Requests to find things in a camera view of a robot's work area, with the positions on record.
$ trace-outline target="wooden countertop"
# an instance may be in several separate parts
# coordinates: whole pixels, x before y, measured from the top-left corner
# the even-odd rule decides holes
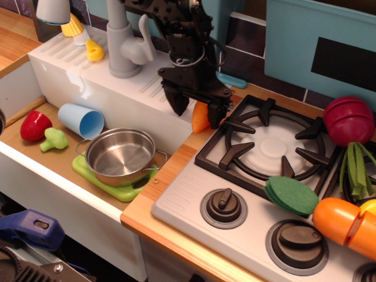
[[[323,114],[322,110],[308,107],[296,100],[288,99],[254,86],[248,86],[247,89],[242,90],[236,89],[234,94],[236,95],[233,96],[235,103],[239,103],[241,97],[250,94],[264,100],[271,97],[280,106],[304,113],[311,118],[316,118]],[[206,129],[199,134],[190,135],[160,172],[158,172],[151,183],[128,205],[120,219],[125,227],[133,230],[168,253],[177,256],[188,265],[191,265],[216,281],[265,281],[152,215],[151,208],[153,203],[195,153],[205,144],[212,133],[213,130]]]
[[[0,8],[0,71],[40,44],[31,18]]]

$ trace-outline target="red pepper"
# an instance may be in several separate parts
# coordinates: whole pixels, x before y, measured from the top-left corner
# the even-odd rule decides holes
[[[21,137],[26,141],[36,141],[45,137],[45,130],[52,122],[43,113],[32,110],[21,125]]]

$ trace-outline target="faucet handle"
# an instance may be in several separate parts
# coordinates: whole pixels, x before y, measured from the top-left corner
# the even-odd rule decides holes
[[[149,32],[149,18],[147,15],[142,15],[139,21],[139,28],[143,37],[143,40],[138,38],[135,41],[134,46],[135,49],[138,49],[140,52],[140,56],[134,56],[131,58],[132,62],[137,65],[144,65],[147,62],[151,62],[156,59],[157,51],[152,43],[152,39],[150,37]]]

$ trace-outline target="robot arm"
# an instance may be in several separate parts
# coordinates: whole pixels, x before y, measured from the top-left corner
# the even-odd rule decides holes
[[[173,110],[182,115],[189,98],[208,104],[211,128],[232,108],[231,90],[216,77],[218,67],[210,37],[212,18],[201,0],[120,0],[126,10],[152,18],[170,48],[172,68],[162,68],[163,89]]]

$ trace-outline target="blue panel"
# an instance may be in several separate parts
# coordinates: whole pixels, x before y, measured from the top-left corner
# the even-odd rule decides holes
[[[376,52],[376,16],[309,0],[268,0],[265,74],[332,98],[375,92],[311,72],[319,37]]]

